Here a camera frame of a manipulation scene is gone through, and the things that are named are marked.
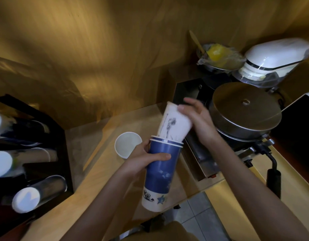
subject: cup bottom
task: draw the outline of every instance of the cup bottom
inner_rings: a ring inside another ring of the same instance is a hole
[[[143,188],[141,204],[144,208],[153,212],[162,212],[166,207],[168,194],[155,193]]]

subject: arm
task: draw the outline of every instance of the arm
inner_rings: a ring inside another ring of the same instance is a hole
[[[137,145],[129,158],[112,175],[93,202],[61,238],[69,240],[102,240],[113,215],[135,176],[153,161],[164,161],[170,154],[148,154],[149,140]]]
[[[236,156],[215,129],[201,102],[185,98],[192,106],[178,110],[193,122],[200,142],[208,148],[233,194],[261,240],[309,240],[297,217]]]

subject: wooden wall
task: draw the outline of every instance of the wooden wall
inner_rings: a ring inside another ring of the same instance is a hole
[[[152,105],[189,29],[243,51],[309,38],[309,0],[0,0],[0,95],[66,129]]]

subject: blue paper cup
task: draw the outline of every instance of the blue paper cup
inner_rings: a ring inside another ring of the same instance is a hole
[[[150,211],[161,212],[165,208],[164,204],[183,143],[158,136],[152,136],[150,141],[150,154],[162,152],[171,154],[171,159],[168,161],[150,163],[145,176],[142,205]]]

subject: person's right hand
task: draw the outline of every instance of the person's right hand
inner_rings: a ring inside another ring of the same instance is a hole
[[[214,138],[220,137],[213,125],[208,109],[196,99],[185,97],[183,100],[190,104],[190,106],[179,105],[178,111],[189,117],[194,125],[199,141],[207,147]]]

